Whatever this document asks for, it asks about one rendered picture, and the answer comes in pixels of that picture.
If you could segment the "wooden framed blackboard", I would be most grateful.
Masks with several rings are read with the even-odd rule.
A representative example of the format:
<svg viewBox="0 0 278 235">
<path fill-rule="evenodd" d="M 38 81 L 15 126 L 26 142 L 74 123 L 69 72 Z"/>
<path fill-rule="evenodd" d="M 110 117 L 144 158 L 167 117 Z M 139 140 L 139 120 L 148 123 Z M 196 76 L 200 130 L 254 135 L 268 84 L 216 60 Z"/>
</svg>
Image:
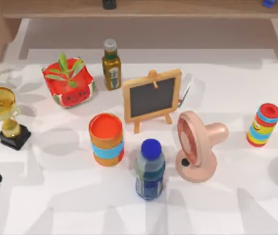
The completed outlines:
<svg viewBox="0 0 278 235">
<path fill-rule="evenodd" d="M 134 133 L 139 133 L 140 122 L 164 116 L 172 124 L 170 113 L 177 110 L 181 85 L 180 69 L 131 79 L 123 83 L 124 119 L 134 124 Z"/>
</svg>

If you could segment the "orange can with blue band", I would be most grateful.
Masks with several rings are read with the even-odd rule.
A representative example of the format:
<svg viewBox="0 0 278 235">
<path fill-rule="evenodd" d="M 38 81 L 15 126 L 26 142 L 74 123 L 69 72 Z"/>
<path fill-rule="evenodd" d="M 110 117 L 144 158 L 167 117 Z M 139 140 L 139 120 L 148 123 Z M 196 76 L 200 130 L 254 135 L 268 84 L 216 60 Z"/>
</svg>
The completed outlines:
<svg viewBox="0 0 278 235">
<path fill-rule="evenodd" d="M 103 166 L 114 166 L 124 156 L 123 126 L 111 113 L 95 115 L 89 122 L 94 159 Z"/>
</svg>

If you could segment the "olive oil bottle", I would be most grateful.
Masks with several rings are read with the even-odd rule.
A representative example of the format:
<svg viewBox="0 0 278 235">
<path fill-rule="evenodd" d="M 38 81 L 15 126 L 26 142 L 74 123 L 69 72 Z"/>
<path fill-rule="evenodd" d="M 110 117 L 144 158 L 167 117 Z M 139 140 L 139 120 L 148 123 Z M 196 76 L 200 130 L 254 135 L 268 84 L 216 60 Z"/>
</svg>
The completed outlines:
<svg viewBox="0 0 278 235">
<path fill-rule="evenodd" d="M 121 60 L 114 39 L 106 39 L 103 42 L 103 49 L 102 69 L 105 86 L 109 91 L 112 91 L 121 87 Z"/>
</svg>

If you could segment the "blue capped drink bottle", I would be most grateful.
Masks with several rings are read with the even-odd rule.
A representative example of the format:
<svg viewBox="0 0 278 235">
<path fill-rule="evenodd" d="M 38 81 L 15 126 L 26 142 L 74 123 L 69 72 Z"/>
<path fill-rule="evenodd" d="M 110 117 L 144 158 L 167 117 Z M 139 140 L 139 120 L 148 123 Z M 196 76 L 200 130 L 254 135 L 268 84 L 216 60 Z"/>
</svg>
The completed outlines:
<svg viewBox="0 0 278 235">
<path fill-rule="evenodd" d="M 135 189 L 141 198 L 154 200 L 162 193 L 165 168 L 160 142 L 156 139 L 144 140 L 134 163 Z"/>
</svg>

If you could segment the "pink desk fan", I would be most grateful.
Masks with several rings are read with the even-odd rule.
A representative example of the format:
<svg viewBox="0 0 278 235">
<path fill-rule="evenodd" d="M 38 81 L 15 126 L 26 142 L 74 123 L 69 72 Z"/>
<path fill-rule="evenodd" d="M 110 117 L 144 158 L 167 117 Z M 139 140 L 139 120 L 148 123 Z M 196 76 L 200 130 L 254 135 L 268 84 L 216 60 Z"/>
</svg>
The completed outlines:
<svg viewBox="0 0 278 235">
<path fill-rule="evenodd" d="M 226 125 L 220 122 L 204 125 L 195 112 L 185 111 L 179 115 L 177 133 L 181 144 L 175 161 L 177 173 L 192 183 L 209 180 L 217 167 L 212 147 L 227 140 Z"/>
</svg>

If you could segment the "red watermelon plant pot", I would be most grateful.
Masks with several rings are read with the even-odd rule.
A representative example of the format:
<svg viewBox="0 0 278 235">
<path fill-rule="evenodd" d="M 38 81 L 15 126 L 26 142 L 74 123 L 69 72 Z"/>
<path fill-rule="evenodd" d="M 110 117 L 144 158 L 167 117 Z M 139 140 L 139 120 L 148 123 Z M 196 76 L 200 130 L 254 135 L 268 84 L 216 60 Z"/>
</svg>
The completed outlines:
<svg viewBox="0 0 278 235">
<path fill-rule="evenodd" d="M 57 62 L 42 69 L 46 85 L 54 101 L 71 108 L 88 101 L 95 92 L 95 82 L 85 62 L 62 53 Z"/>
</svg>

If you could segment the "wooden open shelf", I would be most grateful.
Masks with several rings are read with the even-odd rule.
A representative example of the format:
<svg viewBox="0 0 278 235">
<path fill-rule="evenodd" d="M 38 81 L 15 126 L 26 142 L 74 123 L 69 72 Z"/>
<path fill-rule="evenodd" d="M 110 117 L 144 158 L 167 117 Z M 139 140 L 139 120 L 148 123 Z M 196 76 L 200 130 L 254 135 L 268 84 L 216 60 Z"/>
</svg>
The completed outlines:
<svg viewBox="0 0 278 235">
<path fill-rule="evenodd" d="M 219 46 L 222 32 L 235 30 L 238 45 L 245 33 L 256 33 L 268 47 L 271 20 L 278 19 L 278 0 L 116 0 L 106 10 L 102 0 L 0 0 L 0 59 L 26 59 L 32 49 L 66 51 L 97 49 L 105 38 L 120 48 L 181 49 Z"/>
</svg>

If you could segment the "small black object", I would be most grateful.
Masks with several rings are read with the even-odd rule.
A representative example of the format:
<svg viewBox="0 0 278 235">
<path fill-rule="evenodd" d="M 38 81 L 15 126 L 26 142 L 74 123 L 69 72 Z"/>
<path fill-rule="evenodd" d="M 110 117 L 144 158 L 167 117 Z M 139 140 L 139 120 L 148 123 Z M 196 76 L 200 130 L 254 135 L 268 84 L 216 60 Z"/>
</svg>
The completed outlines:
<svg viewBox="0 0 278 235">
<path fill-rule="evenodd" d="M 117 2 L 116 0 L 102 0 L 103 8 L 106 10 L 116 9 Z"/>
</svg>

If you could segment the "red yellow striped can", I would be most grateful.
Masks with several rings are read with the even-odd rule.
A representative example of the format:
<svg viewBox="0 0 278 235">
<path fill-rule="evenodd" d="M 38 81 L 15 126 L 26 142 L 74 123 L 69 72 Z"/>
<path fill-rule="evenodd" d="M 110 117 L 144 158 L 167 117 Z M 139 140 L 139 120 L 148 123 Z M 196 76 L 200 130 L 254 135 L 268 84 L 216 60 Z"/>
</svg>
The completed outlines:
<svg viewBox="0 0 278 235">
<path fill-rule="evenodd" d="M 278 122 L 278 106 L 272 103 L 263 103 L 257 110 L 251 126 L 246 134 L 249 144 L 262 147 L 271 136 Z"/>
</svg>

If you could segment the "gold trophy with black base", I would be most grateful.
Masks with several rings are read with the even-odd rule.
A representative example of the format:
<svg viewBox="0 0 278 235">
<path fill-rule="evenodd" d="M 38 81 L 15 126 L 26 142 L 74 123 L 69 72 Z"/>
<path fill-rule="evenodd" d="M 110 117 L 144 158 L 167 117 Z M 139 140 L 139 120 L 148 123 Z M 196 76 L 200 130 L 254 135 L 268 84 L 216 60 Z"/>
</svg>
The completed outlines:
<svg viewBox="0 0 278 235">
<path fill-rule="evenodd" d="M 0 142 L 15 150 L 20 150 L 31 136 L 27 127 L 16 121 L 16 116 L 20 113 L 13 91 L 0 87 Z"/>
</svg>

